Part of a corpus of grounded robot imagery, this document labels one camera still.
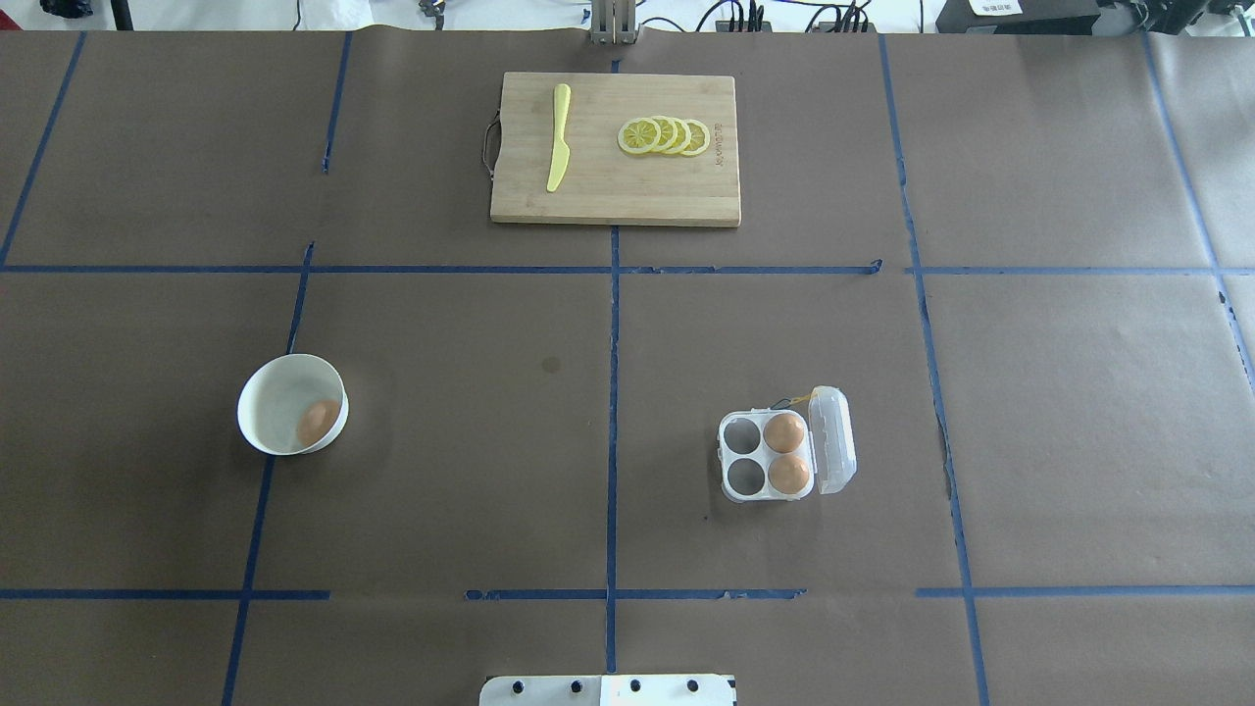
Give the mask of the clear plastic egg box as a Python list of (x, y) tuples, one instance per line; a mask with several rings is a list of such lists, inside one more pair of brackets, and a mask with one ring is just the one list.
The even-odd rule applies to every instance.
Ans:
[[(771, 487), (768, 469), (788, 453), (776, 453), (763, 441), (766, 421), (776, 413), (797, 413), (807, 436), (794, 455), (809, 465), (812, 479), (801, 495), (781, 495)], [(798, 502), (812, 492), (837, 493), (856, 475), (850, 403), (838, 387), (813, 387), (801, 398), (784, 398), (771, 408), (728, 413), (717, 431), (719, 485), (730, 502)]]

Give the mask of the brown egg from bowl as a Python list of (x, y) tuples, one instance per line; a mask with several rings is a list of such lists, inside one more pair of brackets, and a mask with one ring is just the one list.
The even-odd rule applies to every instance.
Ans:
[(301, 448), (318, 445), (339, 420), (341, 403), (336, 399), (319, 399), (302, 413), (296, 426), (296, 439)]

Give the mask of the brown egg in box rear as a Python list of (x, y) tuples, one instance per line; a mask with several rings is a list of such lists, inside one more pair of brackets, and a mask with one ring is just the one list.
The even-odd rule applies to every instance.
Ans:
[(794, 453), (807, 436), (807, 424), (797, 413), (776, 413), (766, 421), (763, 441), (776, 453)]

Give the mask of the brown egg in box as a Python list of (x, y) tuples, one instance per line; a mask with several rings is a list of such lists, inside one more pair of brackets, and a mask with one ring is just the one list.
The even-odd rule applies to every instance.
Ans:
[(807, 424), (797, 413), (776, 413), (766, 421), (763, 441), (776, 453), (794, 453), (807, 436)]
[(794, 453), (777, 456), (768, 468), (768, 482), (781, 495), (801, 495), (809, 487), (811, 479), (809, 465)]

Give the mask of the brown egg in box front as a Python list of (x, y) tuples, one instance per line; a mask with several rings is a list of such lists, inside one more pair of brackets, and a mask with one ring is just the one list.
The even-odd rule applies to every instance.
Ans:
[(811, 479), (809, 465), (794, 453), (777, 456), (768, 468), (768, 482), (781, 495), (801, 495), (809, 487)]

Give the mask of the wooden cutting board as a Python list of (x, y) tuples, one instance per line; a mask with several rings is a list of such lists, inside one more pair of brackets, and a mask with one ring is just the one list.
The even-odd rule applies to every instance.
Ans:
[[(571, 87), (569, 172), (545, 188), (553, 87)], [(710, 130), (703, 155), (628, 155), (628, 120), (671, 117)], [(512, 224), (738, 227), (740, 171), (733, 76), (507, 71), (499, 102), (489, 219)]]

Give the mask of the yellow plastic knife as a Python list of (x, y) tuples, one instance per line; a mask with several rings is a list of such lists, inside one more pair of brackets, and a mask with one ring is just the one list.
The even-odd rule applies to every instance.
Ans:
[(552, 94), (552, 147), (548, 176), (545, 184), (548, 193), (558, 189), (563, 177), (569, 172), (571, 148), (569, 140), (566, 140), (566, 129), (569, 129), (570, 107), (571, 87), (567, 83), (558, 83), (553, 87)]

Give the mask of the lemon slice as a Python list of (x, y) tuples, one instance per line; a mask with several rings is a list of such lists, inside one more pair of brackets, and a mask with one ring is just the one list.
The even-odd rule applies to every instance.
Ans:
[(648, 155), (661, 143), (663, 130), (653, 118), (628, 120), (617, 132), (617, 144), (628, 155)]
[(650, 120), (658, 125), (658, 140), (651, 147), (651, 152), (671, 155), (673, 149), (678, 145), (678, 139), (681, 138), (681, 130), (678, 129), (676, 120), (673, 120), (671, 117), (650, 117)]
[(697, 157), (703, 155), (710, 144), (710, 130), (702, 120), (684, 120), (686, 125), (686, 142), (678, 155)]
[(692, 139), (690, 125), (688, 125), (686, 120), (683, 120), (681, 118), (665, 118), (666, 125), (669, 125), (671, 132), (669, 132), (670, 135), (668, 137), (666, 143), (660, 144), (660, 152), (664, 153), (664, 155), (680, 155), (680, 153), (686, 149), (686, 143)]

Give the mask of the white bowl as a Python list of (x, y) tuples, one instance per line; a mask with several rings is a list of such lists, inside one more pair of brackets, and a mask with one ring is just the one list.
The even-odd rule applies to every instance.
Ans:
[[(296, 426), (302, 413), (319, 399), (341, 403), (339, 420), (318, 445), (301, 448)], [(245, 382), (236, 406), (238, 431), (256, 450), (294, 456), (323, 450), (343, 433), (350, 403), (343, 376), (326, 359), (287, 354), (266, 362)]]

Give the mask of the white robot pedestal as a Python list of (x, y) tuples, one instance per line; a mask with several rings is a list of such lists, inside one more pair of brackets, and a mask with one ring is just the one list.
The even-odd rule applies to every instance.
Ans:
[(479, 705), (735, 705), (730, 675), (498, 676), (479, 688)]

